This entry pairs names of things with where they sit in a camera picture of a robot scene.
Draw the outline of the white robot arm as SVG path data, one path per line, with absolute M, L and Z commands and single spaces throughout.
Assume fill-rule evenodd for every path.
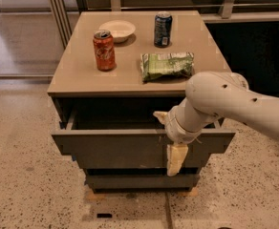
M 279 141 L 279 97 L 258 94 L 248 88 L 238 73 L 200 72 L 185 86 L 185 99 L 168 112 L 154 112 L 169 139 L 167 174 L 182 168 L 193 142 L 202 129 L 224 117 L 241 122 L 257 132 Z

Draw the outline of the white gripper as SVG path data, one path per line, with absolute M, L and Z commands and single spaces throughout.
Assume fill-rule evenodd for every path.
M 153 116 L 164 125 L 167 136 L 174 142 L 167 146 L 167 175 L 175 176 L 188 153 L 188 146 L 202 132 L 204 115 L 193 108 L 173 107 L 168 113 L 153 112 Z

